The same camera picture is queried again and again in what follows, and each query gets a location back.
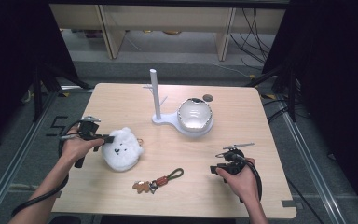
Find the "stand base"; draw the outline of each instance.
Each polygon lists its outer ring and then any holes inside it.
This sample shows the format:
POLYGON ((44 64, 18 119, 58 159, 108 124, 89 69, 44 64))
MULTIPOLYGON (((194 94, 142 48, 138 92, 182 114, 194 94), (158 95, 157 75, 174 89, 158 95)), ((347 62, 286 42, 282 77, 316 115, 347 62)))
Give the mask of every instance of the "stand base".
POLYGON ((179 131, 179 133, 182 133, 185 136, 194 137, 194 138, 201 137, 201 136, 205 135, 212 129, 212 126, 213 126, 213 119, 212 119, 211 122, 209 123, 208 127, 206 127, 206 129, 202 132, 193 133, 193 132, 186 131, 182 128, 182 126, 179 123, 177 112, 172 113, 172 114, 161 114, 161 119, 157 119, 156 114, 155 114, 152 117, 152 121, 153 121, 153 123, 155 123, 157 125, 170 124, 173 127, 175 127, 176 130, 179 131))

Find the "gray floor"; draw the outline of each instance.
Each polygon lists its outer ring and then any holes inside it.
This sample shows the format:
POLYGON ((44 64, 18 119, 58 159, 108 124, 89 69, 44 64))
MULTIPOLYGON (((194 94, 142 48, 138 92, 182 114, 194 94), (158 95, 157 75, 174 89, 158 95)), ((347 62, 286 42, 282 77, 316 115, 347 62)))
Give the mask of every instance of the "gray floor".
MULTIPOLYGON (((142 31, 129 31, 126 34, 120 53, 115 60, 107 57, 106 48, 101 38, 87 39, 83 33, 72 33, 64 30, 62 35, 75 62, 76 70, 82 80, 95 84, 98 82, 131 82, 145 73, 148 76, 150 66, 158 68, 158 74, 170 73, 167 83, 186 84, 190 78, 200 73, 201 84, 241 86, 250 80, 250 75, 260 76, 260 71, 247 67, 242 60, 250 66, 260 67, 261 63, 243 56, 236 45, 230 41, 227 58, 219 62, 216 55, 213 34, 181 33, 179 35, 166 35, 162 32, 144 33, 142 31)), ((261 35, 267 45, 271 45, 274 35, 261 35)), ((61 80, 62 85, 72 85, 61 80)), ((273 78, 260 84, 257 88, 261 94, 272 93, 270 86, 273 78)), ((65 115, 67 120, 78 119, 90 98, 90 92, 71 93, 69 97, 58 97, 48 111, 46 120, 37 131, 37 136, 30 146, 19 172, 13 179, 6 197, 0 203, 0 223, 7 223, 9 214, 17 204, 25 201, 37 187, 45 174, 57 160, 56 141, 47 135, 56 133, 51 129, 51 123, 56 116, 65 115), (41 151, 40 148, 53 148, 41 151)), ((32 126, 33 102, 30 101, 13 115, 5 131, 1 134, 3 139, 0 146, 0 180, 7 170, 11 159, 21 146, 24 136, 32 126)), ((280 109, 278 103, 265 106, 266 116, 269 117, 280 109)), ((347 223, 358 223, 358 198, 339 166, 326 157, 328 148, 317 128, 309 118, 303 105, 296 107, 298 129, 312 157, 316 160, 321 171, 325 185, 331 190, 337 201, 339 211, 347 223)), ((329 216, 329 209, 325 207, 323 197, 312 180, 309 168, 298 149, 287 124, 287 119, 280 116, 270 123, 270 128, 280 154, 283 169, 287 177, 295 184, 302 195, 316 211, 324 223, 336 223, 329 216)), ((317 218, 299 197, 298 192, 291 188, 297 204, 297 217, 291 220, 271 220, 271 223, 318 223, 317 218)), ((100 223, 101 216, 83 215, 82 223, 100 223)), ((246 219, 239 218, 237 223, 244 223, 246 219)))

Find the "green cord loop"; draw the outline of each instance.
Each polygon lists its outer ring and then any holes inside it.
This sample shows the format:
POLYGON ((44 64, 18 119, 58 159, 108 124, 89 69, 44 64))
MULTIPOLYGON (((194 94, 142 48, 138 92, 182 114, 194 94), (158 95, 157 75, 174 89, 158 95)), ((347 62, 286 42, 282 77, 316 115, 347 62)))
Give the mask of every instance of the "green cord loop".
POLYGON ((167 175, 168 180, 172 180, 178 177, 181 177, 185 171, 182 168, 177 168, 176 170, 172 171, 169 175, 167 175))

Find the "hand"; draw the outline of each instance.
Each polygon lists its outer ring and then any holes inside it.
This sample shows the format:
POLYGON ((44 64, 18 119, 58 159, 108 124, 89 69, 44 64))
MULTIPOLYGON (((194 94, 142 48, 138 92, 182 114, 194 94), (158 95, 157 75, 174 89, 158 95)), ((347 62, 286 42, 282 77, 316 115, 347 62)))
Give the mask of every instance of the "hand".
MULTIPOLYGON (((246 160, 255 165, 254 159, 247 158, 246 160)), ((240 197, 245 204, 254 199, 259 201, 255 175, 252 173, 249 166, 246 165, 243 167, 243 169, 236 175, 231 175, 222 168, 216 168, 216 172, 225 178, 232 191, 240 197)))
MULTIPOLYGON (((73 127, 68 131, 68 134, 77 133, 77 130, 78 127, 73 127)), ((90 149, 101 146, 103 142, 103 139, 86 141, 80 137, 68 139, 63 144, 61 158, 75 163, 79 159, 85 157, 90 149)))

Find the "person's right arm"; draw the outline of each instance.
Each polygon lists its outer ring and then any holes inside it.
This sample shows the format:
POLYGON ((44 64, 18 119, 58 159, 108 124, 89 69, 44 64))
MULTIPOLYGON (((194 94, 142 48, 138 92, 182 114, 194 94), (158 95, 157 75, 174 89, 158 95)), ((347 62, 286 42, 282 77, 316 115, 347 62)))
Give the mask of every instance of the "person's right arm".
MULTIPOLYGON (((255 165, 254 159, 248 158, 246 160, 255 165)), ((216 172, 225 178, 232 191, 243 200, 251 223, 269 223, 258 197, 255 176, 248 166, 245 166, 236 175, 231 175, 221 168, 216 168, 216 172)))

